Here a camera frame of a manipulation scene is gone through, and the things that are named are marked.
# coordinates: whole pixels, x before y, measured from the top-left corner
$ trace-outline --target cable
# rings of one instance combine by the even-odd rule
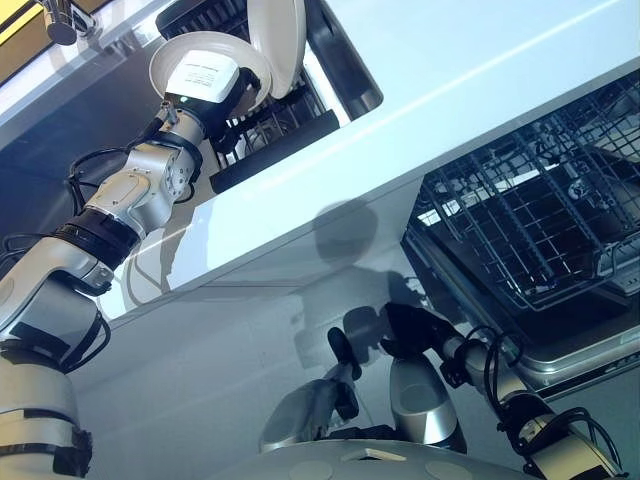
[[[2,248],[6,252],[11,252],[14,250],[22,250],[16,249],[11,246],[11,242],[13,240],[21,240],[21,239],[40,239],[46,237],[43,233],[10,233],[9,235],[5,235],[2,239]]]
[[[535,436],[531,443],[529,443],[524,448],[518,449],[517,453],[519,455],[527,456],[539,450],[548,443],[549,437],[552,436],[555,432],[562,428],[568,428],[572,423],[576,422],[585,422],[589,427],[592,427],[600,434],[600,436],[607,444],[611,459],[622,470],[622,462],[620,460],[620,455],[615,443],[613,442],[605,428],[600,425],[595,419],[593,419],[589,412],[583,407],[570,408],[569,410],[565,410],[564,412],[553,417],[551,421],[549,421],[549,423],[545,425],[544,428],[538,433],[538,435]]]
[[[22,248],[20,250],[14,250],[12,252],[3,252],[0,253],[0,269],[2,269],[2,267],[4,267],[4,264],[9,261],[10,259],[13,259],[14,257],[17,257],[19,255],[24,255],[25,253],[27,253],[28,248]]]
[[[493,334],[494,337],[498,336],[498,332],[496,331],[495,328],[490,327],[489,325],[480,325],[478,327],[472,328],[471,331],[469,333],[467,333],[467,336],[464,337],[464,341],[468,342],[469,340],[471,340],[471,337],[473,336],[474,333],[477,333],[481,330],[488,330],[489,332],[491,332]]]
[[[518,354],[516,355],[516,358],[511,362],[509,362],[507,365],[509,367],[513,367],[520,361],[520,359],[522,358],[522,355],[524,354],[524,345],[522,343],[522,340],[520,339],[520,337],[515,335],[514,332],[507,331],[498,335],[494,339],[494,341],[491,343],[491,346],[489,347],[489,351],[487,352],[487,357],[485,359],[484,371],[483,371],[483,381],[484,381],[483,383],[484,383],[484,389],[487,395],[487,399],[489,400],[489,403],[493,407],[493,410],[498,415],[498,417],[500,417],[500,414],[504,410],[502,405],[500,404],[500,399],[498,398],[500,347],[503,345],[504,341],[507,338],[510,338],[511,341],[513,341],[518,347]],[[493,377],[490,382],[489,376],[491,373],[492,363],[493,363]]]
[[[80,175],[82,175],[83,172],[79,171],[79,168],[83,164],[87,163],[89,160],[92,160],[94,158],[98,158],[103,155],[108,155],[111,153],[129,153],[129,151],[130,151],[129,146],[125,148],[123,147],[102,148],[100,150],[95,150],[93,152],[89,152],[83,155],[82,157],[74,161],[69,166],[69,176],[67,177],[67,184],[69,185],[71,197],[73,199],[74,215],[78,215],[80,213],[80,210],[82,210],[82,207],[84,207],[84,204],[86,203],[86,200],[84,198],[84,195],[82,194],[82,190],[80,186],[84,185],[84,186],[98,188],[98,186],[93,183],[80,181]]]
[[[176,201],[175,201],[175,202],[173,202],[173,203],[174,203],[175,205],[180,205],[181,203],[187,203],[189,200],[191,200],[191,199],[193,198],[193,196],[195,195],[195,193],[196,193],[196,189],[195,189],[195,187],[193,186],[193,183],[190,183],[190,184],[189,184],[189,189],[190,189],[191,191],[189,192],[189,195],[187,196],[187,198],[184,198],[184,199],[182,199],[182,200],[176,200]]]
[[[100,311],[98,311],[98,313],[96,314],[96,319],[100,322],[100,325],[102,326],[102,330],[104,330],[104,340],[89,355],[87,355],[86,357],[84,357],[79,362],[77,362],[77,363],[71,365],[69,368],[67,368],[64,371],[65,374],[68,374],[68,373],[71,373],[71,372],[74,372],[74,371],[78,370],[80,367],[83,367],[84,365],[89,363],[91,360],[96,358],[98,356],[98,354],[100,352],[102,352],[102,350],[104,350],[107,347],[107,345],[109,344],[109,342],[111,341],[111,327],[109,326],[109,323],[104,319],[104,317],[102,316],[102,313],[100,313]]]

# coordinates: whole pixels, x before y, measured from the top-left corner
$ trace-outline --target dishwasher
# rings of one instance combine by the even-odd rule
[[[402,246],[551,398],[640,365],[640,75],[428,173]]]

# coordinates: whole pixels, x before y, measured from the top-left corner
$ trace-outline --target white label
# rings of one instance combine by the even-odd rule
[[[215,52],[191,50],[167,82],[167,92],[221,103],[238,79],[238,64]]]

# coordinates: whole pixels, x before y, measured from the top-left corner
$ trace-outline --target dishwasher basket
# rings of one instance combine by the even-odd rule
[[[208,30],[234,35],[248,42],[247,1],[181,0],[158,15],[156,26],[167,40],[183,33]],[[303,70],[286,97],[281,100],[268,97],[256,110],[227,122],[229,129],[223,144],[213,145],[221,172],[267,145],[302,130],[305,125],[312,127],[319,123],[320,117],[328,113],[325,110]],[[228,188],[227,185],[232,186],[235,181],[225,180],[219,185],[224,183]]]
[[[639,111],[634,72],[426,175],[414,215],[510,308],[636,293]]]

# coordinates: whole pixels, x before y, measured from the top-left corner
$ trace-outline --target white plate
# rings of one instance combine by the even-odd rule
[[[244,40],[220,32],[191,32],[178,35],[162,45],[151,58],[149,78],[155,91],[164,97],[169,77],[182,57],[190,50],[221,53],[234,59],[240,67],[249,68],[260,80],[253,105],[246,111],[234,111],[241,116],[253,110],[267,97],[271,90],[271,73],[266,59]]]
[[[271,67],[271,96],[282,98],[302,67],[307,39],[304,0],[248,0],[251,44]]]

